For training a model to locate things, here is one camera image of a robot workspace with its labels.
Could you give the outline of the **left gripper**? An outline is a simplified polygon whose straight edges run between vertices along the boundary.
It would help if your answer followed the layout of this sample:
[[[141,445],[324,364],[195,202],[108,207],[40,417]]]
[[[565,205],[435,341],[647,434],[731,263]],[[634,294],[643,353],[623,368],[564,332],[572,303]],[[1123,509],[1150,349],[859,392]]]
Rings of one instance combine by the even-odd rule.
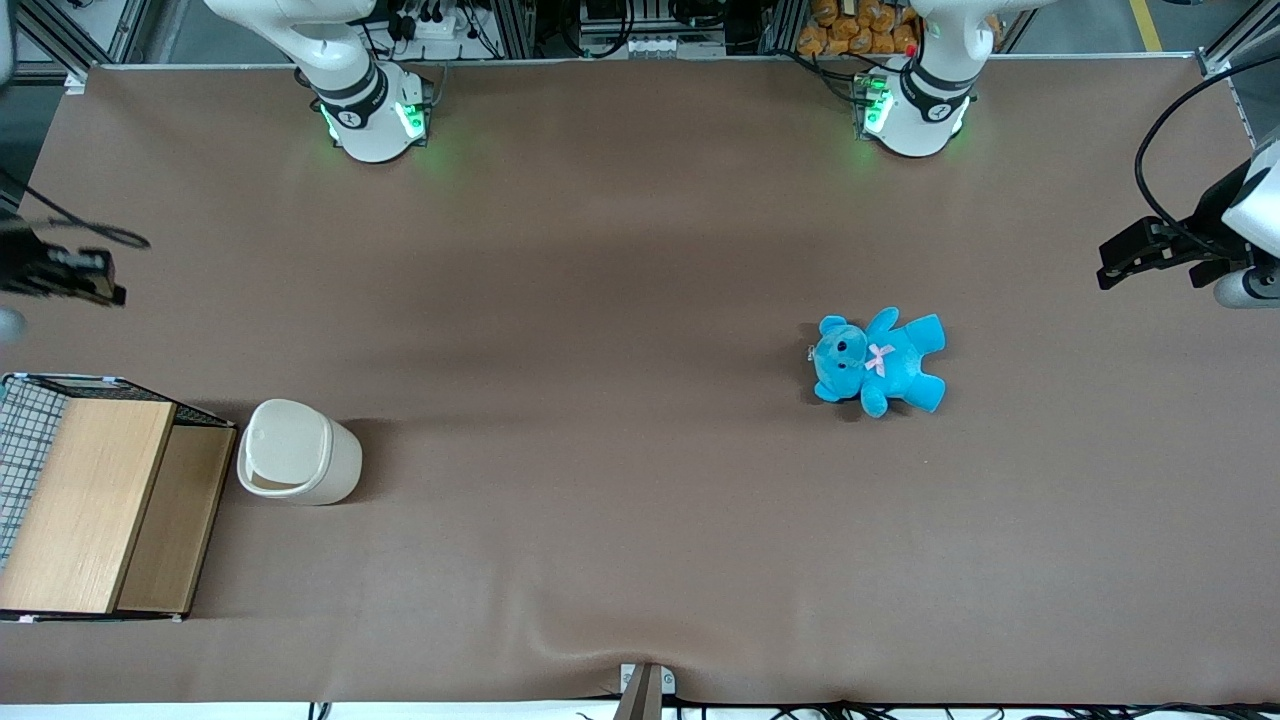
[[[1192,286],[1215,291],[1277,291],[1279,146],[1268,135],[1240,164],[1206,190],[1188,228],[1216,249],[1189,272]],[[1201,252],[1167,223],[1140,218],[1100,246],[1097,286],[1106,291],[1143,272],[1199,261]]]

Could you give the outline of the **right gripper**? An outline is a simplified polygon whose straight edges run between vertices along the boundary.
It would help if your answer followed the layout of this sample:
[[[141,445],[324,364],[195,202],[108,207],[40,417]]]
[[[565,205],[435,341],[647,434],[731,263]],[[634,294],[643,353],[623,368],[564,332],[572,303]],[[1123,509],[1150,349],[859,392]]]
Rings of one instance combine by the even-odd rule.
[[[29,282],[32,270],[38,270],[38,265],[45,260],[50,272],[61,274],[45,278],[47,291]],[[26,296],[55,295],[100,306],[124,306],[125,287],[116,284],[108,275],[114,275],[114,260],[106,250],[49,250],[29,227],[3,224],[3,292]]]

